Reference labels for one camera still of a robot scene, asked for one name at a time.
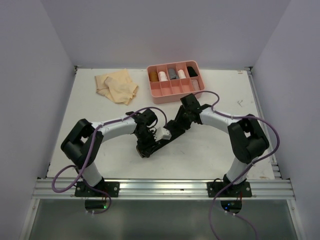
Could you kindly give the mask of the pink underwear cream waistband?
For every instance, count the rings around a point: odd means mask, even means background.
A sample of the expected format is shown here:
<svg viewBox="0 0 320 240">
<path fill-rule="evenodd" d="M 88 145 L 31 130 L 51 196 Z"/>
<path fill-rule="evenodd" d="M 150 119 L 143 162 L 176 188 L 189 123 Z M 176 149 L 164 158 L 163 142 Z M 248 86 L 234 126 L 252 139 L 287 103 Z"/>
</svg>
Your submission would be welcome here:
<svg viewBox="0 0 320 240">
<path fill-rule="evenodd" d="M 200 85 L 196 79 L 191 79 L 191 83 L 192 83 L 194 91 L 200 91 Z"/>
</svg>

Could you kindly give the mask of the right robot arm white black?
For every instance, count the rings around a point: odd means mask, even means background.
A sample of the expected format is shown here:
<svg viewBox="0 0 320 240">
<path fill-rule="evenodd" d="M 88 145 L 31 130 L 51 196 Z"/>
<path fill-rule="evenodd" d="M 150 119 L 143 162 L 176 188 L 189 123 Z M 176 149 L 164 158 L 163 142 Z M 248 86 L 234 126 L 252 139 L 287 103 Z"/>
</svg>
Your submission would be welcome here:
<svg viewBox="0 0 320 240">
<path fill-rule="evenodd" d="M 262 156 L 270 143 L 252 114 L 232 116 L 215 110 L 208 104 L 200 105 L 194 94 L 180 99 L 182 105 L 175 121 L 188 129 L 191 123 L 210 126 L 228 134 L 234 160 L 224 176 L 223 192 L 227 196 L 235 196 L 241 190 L 241 183 L 247 178 L 248 167 L 254 160 Z"/>
</svg>

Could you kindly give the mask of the black underwear orange trim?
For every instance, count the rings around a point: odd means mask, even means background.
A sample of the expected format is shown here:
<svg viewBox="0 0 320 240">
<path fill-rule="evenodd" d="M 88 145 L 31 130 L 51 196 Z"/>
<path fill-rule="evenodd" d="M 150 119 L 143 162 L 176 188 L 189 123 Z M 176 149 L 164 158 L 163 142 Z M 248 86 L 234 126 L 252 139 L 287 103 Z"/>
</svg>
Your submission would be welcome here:
<svg viewBox="0 0 320 240">
<path fill-rule="evenodd" d="M 149 158 L 153 153 L 180 137 L 190 128 L 187 122 L 170 120 L 166 126 L 151 130 L 145 125 L 137 126 L 136 149 L 142 158 Z"/>
</svg>

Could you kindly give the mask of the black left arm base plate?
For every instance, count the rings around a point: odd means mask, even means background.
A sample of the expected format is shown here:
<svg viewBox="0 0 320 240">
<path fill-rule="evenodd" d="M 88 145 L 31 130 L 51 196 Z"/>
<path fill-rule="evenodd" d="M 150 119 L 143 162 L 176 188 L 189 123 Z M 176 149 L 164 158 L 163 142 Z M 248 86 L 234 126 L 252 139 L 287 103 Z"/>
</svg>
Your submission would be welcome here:
<svg viewBox="0 0 320 240">
<path fill-rule="evenodd" d="M 96 186 L 89 186 L 86 182 L 79 181 L 76 184 L 74 196 L 83 198 L 107 197 L 117 198 L 119 196 L 120 183 L 118 181 L 104 181 Z"/>
</svg>

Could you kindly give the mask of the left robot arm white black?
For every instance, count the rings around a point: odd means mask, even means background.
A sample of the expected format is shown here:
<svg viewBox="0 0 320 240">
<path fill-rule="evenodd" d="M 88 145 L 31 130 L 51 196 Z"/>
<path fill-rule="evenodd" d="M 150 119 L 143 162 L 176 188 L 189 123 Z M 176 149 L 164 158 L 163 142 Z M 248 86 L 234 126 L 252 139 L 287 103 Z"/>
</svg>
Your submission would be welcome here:
<svg viewBox="0 0 320 240">
<path fill-rule="evenodd" d="M 134 133 L 142 134 L 151 140 L 154 133 L 149 127 L 158 121 L 156 114 L 149 108 L 142 113 L 128 112 L 121 118 L 107 122 L 79 120 L 62 142 L 60 149 L 70 159 L 87 182 L 86 190 L 92 196 L 103 193 L 103 177 L 94 163 L 103 142 Z"/>
</svg>

